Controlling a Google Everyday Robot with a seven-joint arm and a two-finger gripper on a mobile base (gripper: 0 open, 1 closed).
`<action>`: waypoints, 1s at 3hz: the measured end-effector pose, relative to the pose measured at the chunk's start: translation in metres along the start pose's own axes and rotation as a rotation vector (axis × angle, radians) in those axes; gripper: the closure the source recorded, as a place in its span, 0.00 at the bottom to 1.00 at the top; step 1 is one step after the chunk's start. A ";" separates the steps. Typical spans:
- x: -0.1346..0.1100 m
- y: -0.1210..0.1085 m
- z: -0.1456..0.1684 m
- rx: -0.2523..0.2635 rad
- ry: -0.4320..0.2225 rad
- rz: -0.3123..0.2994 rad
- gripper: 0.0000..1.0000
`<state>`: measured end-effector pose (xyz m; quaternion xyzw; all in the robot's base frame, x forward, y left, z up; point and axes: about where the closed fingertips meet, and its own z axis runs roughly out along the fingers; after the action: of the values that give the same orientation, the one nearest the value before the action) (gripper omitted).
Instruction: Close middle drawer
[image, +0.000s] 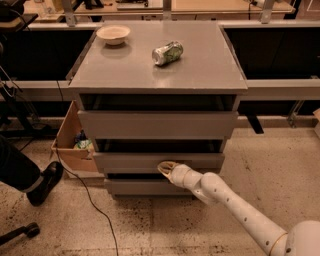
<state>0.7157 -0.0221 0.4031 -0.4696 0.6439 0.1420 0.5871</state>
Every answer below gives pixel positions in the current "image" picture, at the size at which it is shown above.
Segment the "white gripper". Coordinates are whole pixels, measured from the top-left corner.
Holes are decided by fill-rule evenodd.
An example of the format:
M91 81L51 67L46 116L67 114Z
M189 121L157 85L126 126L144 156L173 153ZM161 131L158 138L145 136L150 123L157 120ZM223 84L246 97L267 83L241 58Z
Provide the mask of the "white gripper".
M173 161L163 161L158 164L158 170L170 182L180 188L190 191L196 190L200 185L203 175L187 165Z

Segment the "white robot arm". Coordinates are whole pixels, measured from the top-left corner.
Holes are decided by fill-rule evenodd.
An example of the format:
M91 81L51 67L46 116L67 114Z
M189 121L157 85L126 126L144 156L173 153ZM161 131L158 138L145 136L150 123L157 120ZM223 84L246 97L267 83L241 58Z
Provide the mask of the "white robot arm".
M320 222L303 221L286 231L238 196L217 174L202 174L172 161L158 170L175 186L188 189L202 202L221 202L267 256L320 256Z

